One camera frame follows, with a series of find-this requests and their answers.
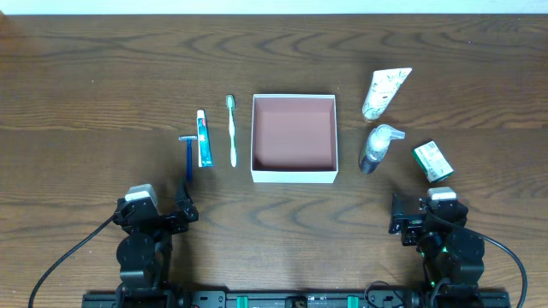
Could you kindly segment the teal toothpaste tube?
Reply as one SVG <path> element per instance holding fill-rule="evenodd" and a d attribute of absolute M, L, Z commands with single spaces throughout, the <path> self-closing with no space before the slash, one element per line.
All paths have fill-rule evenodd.
<path fill-rule="evenodd" d="M 199 167 L 207 168 L 214 165 L 209 132 L 206 123 L 206 114 L 204 110 L 197 110 L 197 129 L 198 129 L 198 144 L 199 144 Z"/>

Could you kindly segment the blue disposable razor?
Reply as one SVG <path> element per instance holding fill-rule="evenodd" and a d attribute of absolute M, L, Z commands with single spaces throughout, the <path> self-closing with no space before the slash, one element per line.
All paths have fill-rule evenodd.
<path fill-rule="evenodd" d="M 186 143 L 186 181 L 191 182 L 193 179 L 193 142 L 198 137 L 196 135 L 182 135 L 178 140 Z"/>

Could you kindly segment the green white soap box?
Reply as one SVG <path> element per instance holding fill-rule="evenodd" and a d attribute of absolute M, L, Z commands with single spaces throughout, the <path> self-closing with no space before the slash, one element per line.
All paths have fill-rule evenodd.
<path fill-rule="evenodd" d="M 454 173 L 434 141 L 414 148 L 412 155 L 430 183 L 443 181 Z"/>

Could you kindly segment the clear pump soap bottle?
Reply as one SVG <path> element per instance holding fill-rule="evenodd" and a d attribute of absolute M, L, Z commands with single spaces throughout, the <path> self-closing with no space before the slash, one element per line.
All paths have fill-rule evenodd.
<path fill-rule="evenodd" d="M 371 174 L 384 159 L 390 142 L 396 139 L 404 139 L 405 133 L 390 125 L 381 124 L 374 128 L 364 144 L 360 153 L 359 167 L 365 174 Z"/>

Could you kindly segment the green white toothbrush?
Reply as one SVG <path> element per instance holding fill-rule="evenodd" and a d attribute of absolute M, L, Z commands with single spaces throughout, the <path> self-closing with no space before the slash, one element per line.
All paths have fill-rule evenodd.
<path fill-rule="evenodd" d="M 232 95 L 226 96 L 226 106 L 229 112 L 229 138 L 230 138 L 230 163 L 234 168 L 237 165 L 237 150 L 235 144 L 235 121 L 234 108 L 235 99 Z"/>

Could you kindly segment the white cardboard box pink interior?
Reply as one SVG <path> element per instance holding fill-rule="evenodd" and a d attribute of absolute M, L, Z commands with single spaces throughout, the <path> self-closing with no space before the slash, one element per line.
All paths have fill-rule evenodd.
<path fill-rule="evenodd" d="M 255 183 L 332 184 L 338 173 L 332 94 L 255 94 L 250 169 Z"/>

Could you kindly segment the white floral lotion tube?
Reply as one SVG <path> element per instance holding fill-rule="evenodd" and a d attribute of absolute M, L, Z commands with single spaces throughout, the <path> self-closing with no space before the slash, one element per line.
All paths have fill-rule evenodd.
<path fill-rule="evenodd" d="M 362 106 L 366 121 L 377 120 L 411 74 L 412 68 L 391 68 L 373 72 L 372 82 Z"/>

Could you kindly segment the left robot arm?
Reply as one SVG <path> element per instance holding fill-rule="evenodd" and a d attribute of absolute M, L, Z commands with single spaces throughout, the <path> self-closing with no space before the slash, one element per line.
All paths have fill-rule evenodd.
<path fill-rule="evenodd" d="M 176 191 L 176 210 L 158 213 L 158 196 L 150 184 L 130 187 L 117 200 L 113 222 L 128 236 L 119 244 L 116 258 L 122 285 L 130 292 L 166 289 L 169 284 L 172 236 L 188 231 L 199 212 L 182 181 Z"/>

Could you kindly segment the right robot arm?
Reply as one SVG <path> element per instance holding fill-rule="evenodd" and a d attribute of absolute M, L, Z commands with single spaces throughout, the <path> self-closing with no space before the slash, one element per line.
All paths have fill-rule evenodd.
<path fill-rule="evenodd" d="M 474 292 L 485 269 L 485 242 L 464 229 L 467 215 L 455 192 L 431 190 L 416 204 L 406 196 L 392 197 L 389 233 L 416 248 L 426 281 L 447 295 Z"/>

